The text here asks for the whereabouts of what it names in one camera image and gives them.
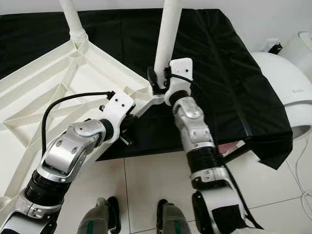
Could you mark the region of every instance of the white floor tile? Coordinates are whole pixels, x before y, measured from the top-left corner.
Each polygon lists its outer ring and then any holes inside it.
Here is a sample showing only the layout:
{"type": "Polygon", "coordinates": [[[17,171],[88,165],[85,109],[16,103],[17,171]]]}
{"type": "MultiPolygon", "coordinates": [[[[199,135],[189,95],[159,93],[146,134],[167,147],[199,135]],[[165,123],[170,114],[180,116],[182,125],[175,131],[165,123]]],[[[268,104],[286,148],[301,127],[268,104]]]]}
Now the white floor tile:
{"type": "Polygon", "coordinates": [[[189,222],[189,227],[190,227],[190,230],[191,230],[192,234],[200,234],[200,232],[198,231],[198,229],[196,227],[196,222],[195,221],[189,222]]]}
{"type": "Polygon", "coordinates": [[[305,196],[305,200],[304,201],[304,206],[306,209],[306,212],[308,213],[307,215],[310,216],[311,222],[312,222],[312,196],[305,196]]]}
{"type": "Polygon", "coordinates": [[[301,195],[286,162],[276,171],[258,161],[258,157],[249,151],[228,163],[248,207],[267,205],[301,195]]]}
{"type": "Polygon", "coordinates": [[[158,201],[178,206],[187,220],[194,220],[190,169],[184,152],[125,159],[131,232],[156,227],[158,201]]]}
{"type": "MultiPolygon", "coordinates": [[[[296,162],[306,146],[306,140],[304,138],[296,139],[293,141],[292,153],[288,156],[287,162],[290,169],[296,174],[296,162]]],[[[312,137],[310,136],[309,143],[305,149],[302,158],[298,164],[298,175],[300,182],[305,190],[312,190],[312,137]]]]}
{"type": "Polygon", "coordinates": [[[71,185],[58,218],[56,234],[75,234],[84,215],[98,197],[116,196],[121,213],[121,233],[129,233],[123,159],[95,162],[71,185]]]}
{"type": "Polygon", "coordinates": [[[312,221],[304,213],[300,198],[251,209],[266,230],[279,234],[311,234],[312,221]]]}
{"type": "MultiPolygon", "coordinates": [[[[190,230],[191,230],[192,234],[200,234],[200,232],[197,230],[195,221],[190,221],[189,222],[189,227],[190,227],[190,230]]],[[[139,233],[136,233],[136,234],[156,234],[156,229],[151,229],[151,230],[139,232],[139,233]]]]}

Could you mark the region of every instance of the pink object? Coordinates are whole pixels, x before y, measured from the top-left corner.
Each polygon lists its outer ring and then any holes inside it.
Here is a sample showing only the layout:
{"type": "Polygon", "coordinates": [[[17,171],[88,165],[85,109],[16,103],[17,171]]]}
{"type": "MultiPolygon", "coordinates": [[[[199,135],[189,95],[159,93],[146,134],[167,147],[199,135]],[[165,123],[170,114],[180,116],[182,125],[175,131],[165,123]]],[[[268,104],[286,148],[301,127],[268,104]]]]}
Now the pink object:
{"type": "Polygon", "coordinates": [[[226,143],[226,144],[223,144],[223,145],[219,145],[219,152],[221,154],[226,154],[229,150],[231,150],[233,148],[237,148],[236,147],[237,143],[238,143],[238,141],[226,143]]]}

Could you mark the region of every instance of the white pole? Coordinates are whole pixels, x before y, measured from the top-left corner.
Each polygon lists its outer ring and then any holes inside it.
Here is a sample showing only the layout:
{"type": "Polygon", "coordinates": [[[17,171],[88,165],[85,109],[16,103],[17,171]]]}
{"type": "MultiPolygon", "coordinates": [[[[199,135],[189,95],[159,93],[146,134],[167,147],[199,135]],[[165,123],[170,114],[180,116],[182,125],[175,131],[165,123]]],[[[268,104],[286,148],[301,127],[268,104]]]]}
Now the white pole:
{"type": "Polygon", "coordinates": [[[80,43],[88,39],[86,31],[83,29],[75,6],[71,0],[59,0],[63,8],[66,21],[69,26],[70,39],[75,43],[80,43]]]}
{"type": "Polygon", "coordinates": [[[158,36],[158,45],[154,70],[157,75],[158,85],[164,86],[164,68],[168,67],[174,50],[177,28],[182,11],[182,0],[165,0],[162,11],[160,32],[158,36]]]}

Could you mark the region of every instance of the power outlet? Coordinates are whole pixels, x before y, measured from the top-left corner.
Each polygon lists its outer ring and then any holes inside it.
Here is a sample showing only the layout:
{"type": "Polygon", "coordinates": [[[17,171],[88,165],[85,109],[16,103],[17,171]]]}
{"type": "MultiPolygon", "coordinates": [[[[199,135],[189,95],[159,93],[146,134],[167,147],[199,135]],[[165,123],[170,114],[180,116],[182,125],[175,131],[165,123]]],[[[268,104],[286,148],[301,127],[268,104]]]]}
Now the power outlet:
{"type": "Polygon", "coordinates": [[[261,51],[262,52],[268,52],[269,50],[272,49],[273,46],[275,46],[277,43],[280,43],[280,40],[278,38],[272,38],[272,39],[267,39],[267,41],[264,43],[262,46],[261,51]]]}

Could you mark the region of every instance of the white wall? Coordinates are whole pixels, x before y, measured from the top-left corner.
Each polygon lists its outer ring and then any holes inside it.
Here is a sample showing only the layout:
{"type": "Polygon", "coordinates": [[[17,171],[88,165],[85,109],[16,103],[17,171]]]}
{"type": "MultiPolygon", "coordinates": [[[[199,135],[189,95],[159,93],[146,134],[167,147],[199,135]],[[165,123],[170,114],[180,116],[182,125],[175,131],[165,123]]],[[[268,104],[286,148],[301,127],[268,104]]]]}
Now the white wall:
{"type": "MultiPolygon", "coordinates": [[[[160,8],[163,0],[74,0],[78,10],[160,8]]],[[[285,43],[312,26],[312,0],[186,0],[185,8],[219,8],[250,51],[266,39],[285,43]]],[[[0,0],[0,15],[61,11],[58,0],[0,0]]]]}

